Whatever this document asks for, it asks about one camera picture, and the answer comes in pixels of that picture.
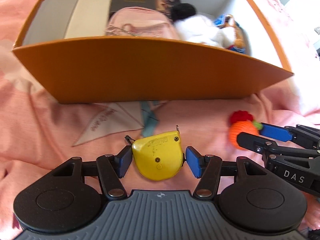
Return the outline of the yellow tape measure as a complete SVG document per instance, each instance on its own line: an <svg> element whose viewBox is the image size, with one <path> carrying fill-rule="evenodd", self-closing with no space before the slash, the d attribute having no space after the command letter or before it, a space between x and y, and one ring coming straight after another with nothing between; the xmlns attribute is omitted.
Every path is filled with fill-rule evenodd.
<svg viewBox="0 0 320 240"><path fill-rule="evenodd" d="M149 180L170 179L176 176L183 166L184 153L178 126L174 131L137 140L127 135L125 140L131 145L138 171Z"/></svg>

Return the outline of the orange crochet carrot toy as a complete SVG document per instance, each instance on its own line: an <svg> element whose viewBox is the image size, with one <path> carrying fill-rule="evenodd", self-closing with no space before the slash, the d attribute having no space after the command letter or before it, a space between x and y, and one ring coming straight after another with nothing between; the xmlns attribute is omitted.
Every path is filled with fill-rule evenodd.
<svg viewBox="0 0 320 240"><path fill-rule="evenodd" d="M244 149L237 143L237 136L241 132L259 135L259 131L263 129L263 124L257 122L254 116L248 111L234 111L229 116L228 122L228 139L235 148L240 150Z"/></svg>

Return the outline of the white plush seal toy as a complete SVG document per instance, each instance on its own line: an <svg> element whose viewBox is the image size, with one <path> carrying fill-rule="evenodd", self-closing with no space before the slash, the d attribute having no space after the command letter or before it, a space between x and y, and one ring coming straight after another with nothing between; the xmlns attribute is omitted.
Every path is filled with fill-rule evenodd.
<svg viewBox="0 0 320 240"><path fill-rule="evenodd" d="M198 14L192 4L177 4L171 8L170 15L181 40L226 48L221 30L208 17Z"/></svg>

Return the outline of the pink plush pouch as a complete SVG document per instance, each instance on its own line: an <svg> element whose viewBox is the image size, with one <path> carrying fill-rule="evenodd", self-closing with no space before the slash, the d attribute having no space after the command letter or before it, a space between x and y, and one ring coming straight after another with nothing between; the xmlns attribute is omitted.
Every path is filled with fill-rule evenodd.
<svg viewBox="0 0 320 240"><path fill-rule="evenodd" d="M167 16L143 7L125 7L115 12L108 22L105 35L180 39Z"/></svg>

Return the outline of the illustrated card box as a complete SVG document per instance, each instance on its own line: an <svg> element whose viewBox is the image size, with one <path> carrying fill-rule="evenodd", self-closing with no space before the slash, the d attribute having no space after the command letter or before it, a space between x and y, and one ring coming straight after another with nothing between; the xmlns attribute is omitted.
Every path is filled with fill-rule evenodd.
<svg viewBox="0 0 320 240"><path fill-rule="evenodd" d="M171 9L180 4L181 0L155 0L156 10L167 16L171 20Z"/></svg>

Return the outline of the pink patterned duvet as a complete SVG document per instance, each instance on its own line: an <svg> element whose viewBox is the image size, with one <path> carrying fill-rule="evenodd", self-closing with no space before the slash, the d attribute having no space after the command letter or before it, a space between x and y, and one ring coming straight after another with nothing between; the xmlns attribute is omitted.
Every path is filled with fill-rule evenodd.
<svg viewBox="0 0 320 240"><path fill-rule="evenodd" d="M117 153L124 132L110 126L124 118L108 114L106 103L61 105L27 72L12 53L14 39L38 0L1 0L1 239L13 239L21 228L13 213L17 194L73 156L86 161ZM274 125L319 126L319 59L306 47L291 53L296 70L291 80L242 100L154 103L155 133L179 126L182 146L225 160L259 155L237 150L228 141L227 119L244 110Z"/></svg>

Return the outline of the orange cardboard box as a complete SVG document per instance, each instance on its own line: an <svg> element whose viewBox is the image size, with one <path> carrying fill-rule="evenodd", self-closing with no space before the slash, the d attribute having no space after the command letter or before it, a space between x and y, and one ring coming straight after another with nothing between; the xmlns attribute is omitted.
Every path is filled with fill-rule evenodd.
<svg viewBox="0 0 320 240"><path fill-rule="evenodd" d="M182 1L207 14L234 15L250 53L150 37L65 38L78 0L39 0L13 52L60 103L237 99L292 76L253 0Z"/></svg>

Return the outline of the white small box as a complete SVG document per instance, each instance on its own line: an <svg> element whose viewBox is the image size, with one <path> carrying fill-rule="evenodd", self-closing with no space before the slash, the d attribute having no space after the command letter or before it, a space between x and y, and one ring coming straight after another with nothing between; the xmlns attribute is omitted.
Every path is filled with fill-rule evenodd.
<svg viewBox="0 0 320 240"><path fill-rule="evenodd" d="M65 38L104 36L112 0L78 0Z"/></svg>

